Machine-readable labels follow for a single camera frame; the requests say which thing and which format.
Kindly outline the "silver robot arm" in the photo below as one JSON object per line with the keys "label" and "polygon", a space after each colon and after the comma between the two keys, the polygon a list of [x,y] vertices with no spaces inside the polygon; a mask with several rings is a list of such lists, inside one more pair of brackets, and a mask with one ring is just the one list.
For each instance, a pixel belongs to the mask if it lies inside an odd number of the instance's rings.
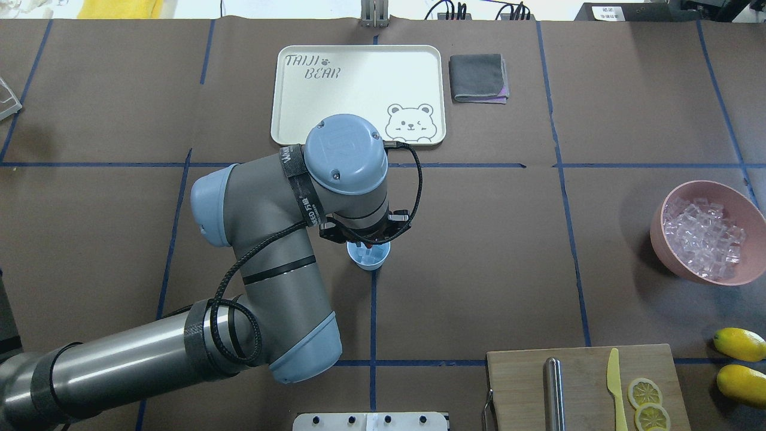
{"label": "silver robot arm", "polygon": [[197,180],[203,237],[236,262],[212,298],[99,340],[2,363],[2,429],[53,430],[151,397],[268,366],[281,384],[322,374],[342,342],[308,229],[372,247],[411,228],[389,207],[388,151],[412,145],[367,120],[321,120],[304,144]]}

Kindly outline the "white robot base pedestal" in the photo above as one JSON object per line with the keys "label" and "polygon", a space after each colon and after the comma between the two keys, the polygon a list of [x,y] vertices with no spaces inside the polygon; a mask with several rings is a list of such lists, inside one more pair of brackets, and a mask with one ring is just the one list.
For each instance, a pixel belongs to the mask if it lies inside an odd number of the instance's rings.
{"label": "white robot base pedestal", "polygon": [[316,412],[299,414],[293,430],[450,430],[442,412]]}

